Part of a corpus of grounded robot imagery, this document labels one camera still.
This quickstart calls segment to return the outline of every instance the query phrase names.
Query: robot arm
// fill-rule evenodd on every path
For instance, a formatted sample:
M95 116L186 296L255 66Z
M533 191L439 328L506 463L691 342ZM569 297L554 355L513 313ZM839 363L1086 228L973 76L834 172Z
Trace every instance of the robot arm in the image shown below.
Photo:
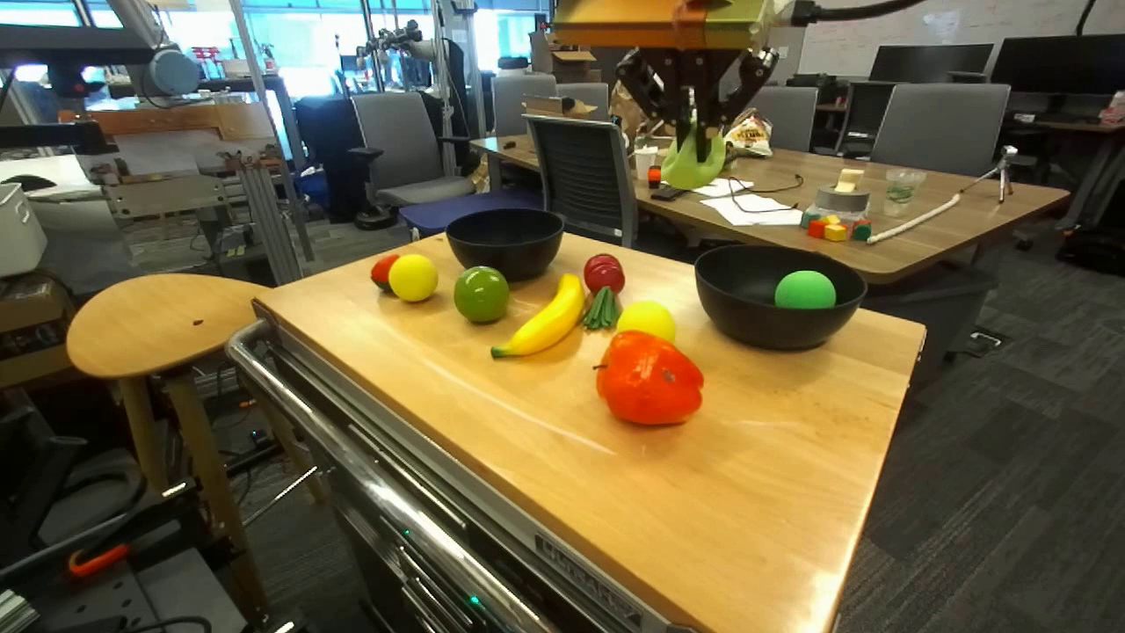
M651 119L674 119L683 88L691 88L701 119L722 126L770 79L776 63L763 44L770 27L861 20L915 2L920 0L882 0L865 7L820 7L816 0L558 0L553 31L561 44L637 44L621 57L617 79ZM726 66L739 88L718 96L718 79Z

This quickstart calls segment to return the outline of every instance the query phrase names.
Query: paper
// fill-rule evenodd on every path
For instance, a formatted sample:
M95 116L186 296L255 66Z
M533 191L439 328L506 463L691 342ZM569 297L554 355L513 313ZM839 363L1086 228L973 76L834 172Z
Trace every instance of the paper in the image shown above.
M749 180L709 180L705 187L696 187L696 198L732 198L733 191L749 191Z
M726 194L726 198L705 198L704 204L714 207L732 226L801 226L801 211L772 198Z

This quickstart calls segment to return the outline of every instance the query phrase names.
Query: box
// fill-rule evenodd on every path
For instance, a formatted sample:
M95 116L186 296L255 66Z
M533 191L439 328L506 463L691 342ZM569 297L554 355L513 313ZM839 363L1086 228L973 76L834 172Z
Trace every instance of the box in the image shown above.
M41 378L71 370L67 323L71 293L48 274L0 282L0 387Z
M47 231L17 181L0 181L0 277L34 269Z

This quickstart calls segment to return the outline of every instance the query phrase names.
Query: butcher block table top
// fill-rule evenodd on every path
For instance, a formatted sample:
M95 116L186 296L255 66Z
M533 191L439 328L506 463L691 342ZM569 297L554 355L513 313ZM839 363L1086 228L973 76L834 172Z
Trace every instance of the butcher block table top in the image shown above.
M709 328L690 265L567 234L548 274L513 287L506 321L472 328L453 310L459 265L446 238L409 248L442 274L421 306L378 296L366 256L265 293L261 313L673 620L732 633L828 627L926 342L917 323L861 310L816 350L755 350ZM490 355L591 252L621 260L621 301L674 313L674 344L705 377L685 426L607 413L595 391L607 335Z

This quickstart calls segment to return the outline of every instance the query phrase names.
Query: computer monitor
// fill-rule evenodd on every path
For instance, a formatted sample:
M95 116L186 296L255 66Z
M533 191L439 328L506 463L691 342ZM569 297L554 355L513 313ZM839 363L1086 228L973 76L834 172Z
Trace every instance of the computer monitor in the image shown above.
M994 84L1052 96L1111 96L1125 88L1125 36L1004 40Z
M936 84L983 75L990 44L879 44L872 79Z

